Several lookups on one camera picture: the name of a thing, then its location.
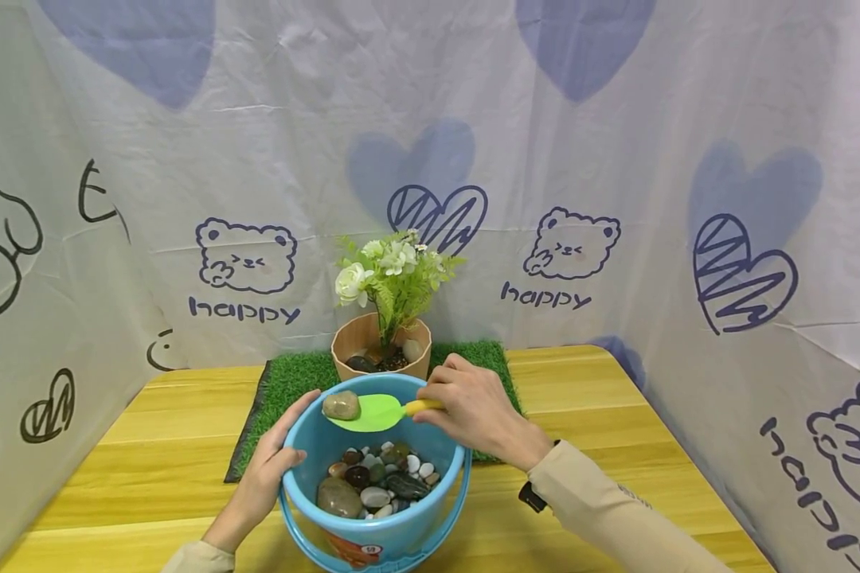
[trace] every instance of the bucket handle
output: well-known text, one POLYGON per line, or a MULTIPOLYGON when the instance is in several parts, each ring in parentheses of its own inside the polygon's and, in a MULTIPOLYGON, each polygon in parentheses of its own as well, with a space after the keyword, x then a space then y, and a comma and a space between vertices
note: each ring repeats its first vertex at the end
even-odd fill
POLYGON ((290 532, 290 537, 293 538, 293 541, 299 545, 299 548, 303 549, 303 553, 308 556, 309 559, 315 561, 330 573, 350 573, 352 571, 356 571, 357 573, 393 573, 394 571, 407 571, 408 568, 427 559, 431 553, 440 548, 440 545, 443 544, 444 539, 446 539, 448 533, 455 525, 455 520, 459 519, 462 507, 465 506, 465 499, 468 494, 468 476, 470 475, 471 449, 466 448, 465 463, 462 465, 462 485, 459 488, 459 496, 455 499, 455 505, 452 507, 452 511, 449 512, 449 517, 447 517, 446 520, 443 521, 442 525, 438 527, 426 542, 424 542, 424 546, 420 548, 417 553, 402 556, 394 561, 377 563, 377 565, 369 565, 367 567, 355 569, 350 566, 350 563, 340 560, 338 557, 328 555, 325 551, 322 551, 317 548, 315 544, 310 542, 309 539, 305 537, 303 531, 299 529, 299 525, 296 523, 296 518, 293 517, 293 513, 290 510, 290 503, 287 502, 287 495, 284 493, 283 486, 281 486, 278 491, 280 512, 283 513, 283 518, 287 523, 287 530, 290 532))

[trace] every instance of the artificial grass mat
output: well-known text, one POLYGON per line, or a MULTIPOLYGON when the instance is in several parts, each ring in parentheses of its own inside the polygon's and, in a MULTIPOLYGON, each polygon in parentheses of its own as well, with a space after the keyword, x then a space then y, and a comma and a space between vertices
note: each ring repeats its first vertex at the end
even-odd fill
MULTIPOLYGON (((513 407, 520 414, 522 413, 522 406, 519 403, 519 397, 516 396, 510 370, 507 368, 506 355, 503 354, 503 346, 500 343, 482 340, 434 344, 430 348, 430 370, 442 364, 451 352, 465 357, 465 360, 472 364, 496 372, 503 382, 503 388, 510 397, 513 407)), ((300 396, 315 388, 328 390, 339 382, 338 370, 334 369, 331 353, 327 351, 284 354, 274 358, 273 361, 268 361, 261 373, 251 411, 245 420, 242 434, 239 435, 233 457, 229 461, 229 470, 226 471, 224 482, 236 483, 242 478, 245 466, 252 457, 261 435, 274 426, 274 422, 277 422, 284 411, 300 396)), ((476 451, 474 461, 496 463, 500 460, 476 451)))

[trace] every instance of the green plastic shovel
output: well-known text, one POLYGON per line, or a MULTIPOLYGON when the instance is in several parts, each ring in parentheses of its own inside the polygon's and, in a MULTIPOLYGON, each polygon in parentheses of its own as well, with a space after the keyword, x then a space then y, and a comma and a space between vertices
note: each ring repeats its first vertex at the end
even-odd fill
POLYGON ((405 416, 413 416, 423 410, 443 410, 443 404, 436 400, 413 400, 404 406, 398 398, 389 394, 369 394, 360 396, 360 415, 355 420, 335 420, 328 418, 348 432, 384 432, 399 423, 405 416))

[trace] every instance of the bucket label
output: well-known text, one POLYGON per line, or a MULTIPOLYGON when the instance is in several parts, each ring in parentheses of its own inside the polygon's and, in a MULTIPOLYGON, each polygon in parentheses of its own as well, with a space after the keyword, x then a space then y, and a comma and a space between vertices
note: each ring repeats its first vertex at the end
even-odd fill
POLYGON ((334 548, 334 553, 338 554, 340 559, 350 563, 351 567, 367 567, 378 562, 378 556, 382 553, 380 545, 358 545, 352 541, 341 539, 333 532, 323 531, 328 538, 328 543, 334 548))

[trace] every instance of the blue bucket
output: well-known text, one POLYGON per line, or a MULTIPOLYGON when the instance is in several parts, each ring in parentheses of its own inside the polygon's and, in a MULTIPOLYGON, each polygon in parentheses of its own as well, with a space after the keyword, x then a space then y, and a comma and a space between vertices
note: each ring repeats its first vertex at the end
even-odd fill
POLYGON ((442 430, 429 424, 401 420, 392 429, 377 434, 347 432, 322 415, 322 400, 332 393, 351 390, 359 396, 392 394, 401 403, 416 398, 423 380, 405 374, 378 373, 358 376, 325 392, 299 417, 287 434, 285 445, 303 449, 308 457, 287 472, 279 492, 280 511, 293 541, 309 559, 332 573, 386 573, 412 571, 424 562, 446 540, 459 519, 468 493, 471 474, 471 451, 456 444, 442 430), (340 459, 348 447, 375 446, 383 442, 404 441, 429 461, 440 473, 440 483, 430 495, 411 507, 377 520, 345 519, 323 512, 315 505, 319 483, 327 477, 327 469, 340 459), (452 510, 440 523, 446 507, 448 490, 462 472, 459 495, 452 510), (296 523, 290 503, 326 533, 338 556, 328 555, 311 542, 296 523))

